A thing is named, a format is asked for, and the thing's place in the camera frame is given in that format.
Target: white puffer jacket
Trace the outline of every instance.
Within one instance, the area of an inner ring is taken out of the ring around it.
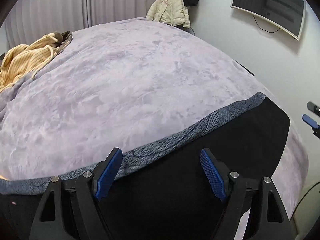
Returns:
[[[146,18],[171,26],[182,25],[190,28],[188,8],[183,0],[156,0],[150,7]]]

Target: blue gripper pad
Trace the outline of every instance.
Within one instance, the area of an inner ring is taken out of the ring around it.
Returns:
[[[310,125],[312,128],[314,129],[318,129],[319,125],[317,124],[317,122],[315,120],[313,120],[310,116],[308,116],[307,114],[304,114],[302,116],[302,120],[304,122],[306,122],[308,125]]]
[[[214,195],[224,202],[227,199],[224,181],[205,150],[201,150],[200,152],[200,163],[209,180]]]
[[[97,164],[97,171],[94,170],[93,194],[98,201],[108,195],[121,164],[122,151],[119,148],[114,148],[105,161]]]

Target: fleece blanket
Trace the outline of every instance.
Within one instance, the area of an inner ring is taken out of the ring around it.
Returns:
[[[264,94],[258,92],[247,100],[237,101],[214,111],[181,132],[124,153],[122,165],[116,175],[116,179],[142,169],[179,147],[221,127],[246,111],[260,105],[265,97]],[[94,163],[71,172],[66,172],[65,174],[60,174],[60,177],[62,179],[74,179],[85,171],[93,171],[96,165],[97,163]],[[2,194],[37,195],[45,192],[50,179],[51,177],[13,181],[2,180],[0,181],[0,189]]]
[[[0,93],[0,174],[9,180],[97,163],[113,147],[128,152],[155,142],[257,92],[283,109],[220,50],[145,18],[74,32],[63,53],[31,76]],[[272,176],[288,216],[307,171],[308,158],[291,122]],[[10,183],[0,180],[0,193],[8,188]]]

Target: gray fabric strip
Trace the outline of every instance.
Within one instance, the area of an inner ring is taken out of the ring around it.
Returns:
[[[220,108],[205,118],[189,126],[181,132],[174,133],[161,140],[137,147],[124,153],[122,165],[116,179],[129,175],[162,158],[168,153],[204,136],[211,131],[230,122],[232,119],[260,105],[265,95],[258,92],[247,100],[236,101]],[[97,163],[60,175],[62,179],[77,178],[85,171],[92,171]],[[51,177],[39,179],[13,180],[0,179],[1,194],[37,195],[42,194],[50,182]]]

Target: tv screen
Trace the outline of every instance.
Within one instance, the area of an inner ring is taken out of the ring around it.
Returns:
[[[262,17],[299,40],[304,21],[303,0],[233,0],[231,7]]]

